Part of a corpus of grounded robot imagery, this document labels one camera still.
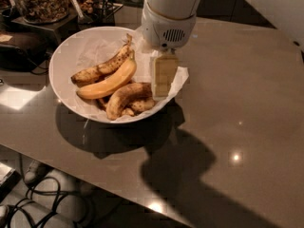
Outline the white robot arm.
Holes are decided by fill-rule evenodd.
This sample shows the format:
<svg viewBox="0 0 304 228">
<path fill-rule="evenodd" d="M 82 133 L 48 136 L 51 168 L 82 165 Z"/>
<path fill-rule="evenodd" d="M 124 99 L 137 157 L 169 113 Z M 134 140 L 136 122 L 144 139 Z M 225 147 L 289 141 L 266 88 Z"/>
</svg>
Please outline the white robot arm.
<svg viewBox="0 0 304 228">
<path fill-rule="evenodd" d="M 196 23 L 200 0 L 144 0 L 142 37 L 158 51 L 152 60 L 152 94 L 163 100 L 173 88 L 179 59 L 175 50 L 186 45 Z"/>
</svg>

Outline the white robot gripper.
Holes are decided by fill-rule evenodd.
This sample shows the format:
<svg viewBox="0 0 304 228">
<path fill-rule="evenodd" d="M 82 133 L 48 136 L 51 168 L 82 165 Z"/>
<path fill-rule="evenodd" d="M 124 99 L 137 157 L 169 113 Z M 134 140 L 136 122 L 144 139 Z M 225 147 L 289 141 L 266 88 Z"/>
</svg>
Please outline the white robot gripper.
<svg viewBox="0 0 304 228">
<path fill-rule="evenodd" d="M 144 1 L 142 10 L 142 36 L 152 47 L 159 50 L 177 49 L 183 47 L 192 32 L 196 16 L 175 20 L 157 14 Z M 151 90 L 157 101 L 165 99 L 171 89 L 179 58 L 173 50 L 161 52 L 151 58 Z"/>
</svg>

